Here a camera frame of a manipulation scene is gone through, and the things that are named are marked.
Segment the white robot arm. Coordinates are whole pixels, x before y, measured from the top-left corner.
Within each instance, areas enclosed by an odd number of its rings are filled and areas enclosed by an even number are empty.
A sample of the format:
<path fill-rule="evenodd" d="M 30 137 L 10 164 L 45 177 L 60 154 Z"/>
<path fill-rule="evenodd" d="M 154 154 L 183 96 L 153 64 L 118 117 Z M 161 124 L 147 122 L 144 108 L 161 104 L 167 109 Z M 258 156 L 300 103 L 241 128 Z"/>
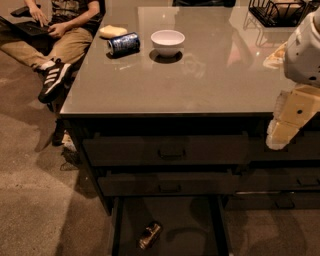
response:
<path fill-rule="evenodd" d="M 281 150 L 320 111 L 320 9 L 309 13 L 264 65 L 283 66 L 285 77 L 296 83 L 278 96 L 267 129 L 266 145 Z"/>

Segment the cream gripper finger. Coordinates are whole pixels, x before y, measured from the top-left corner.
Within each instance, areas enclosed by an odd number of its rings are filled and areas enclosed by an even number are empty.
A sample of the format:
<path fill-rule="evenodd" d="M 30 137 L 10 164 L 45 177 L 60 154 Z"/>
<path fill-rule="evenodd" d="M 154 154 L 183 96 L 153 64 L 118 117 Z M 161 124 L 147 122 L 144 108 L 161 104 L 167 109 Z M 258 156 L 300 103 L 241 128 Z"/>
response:
<path fill-rule="evenodd" d="M 267 128 L 266 145 L 282 150 L 319 111 L 319 88 L 297 84 L 290 92 L 282 91 Z"/>

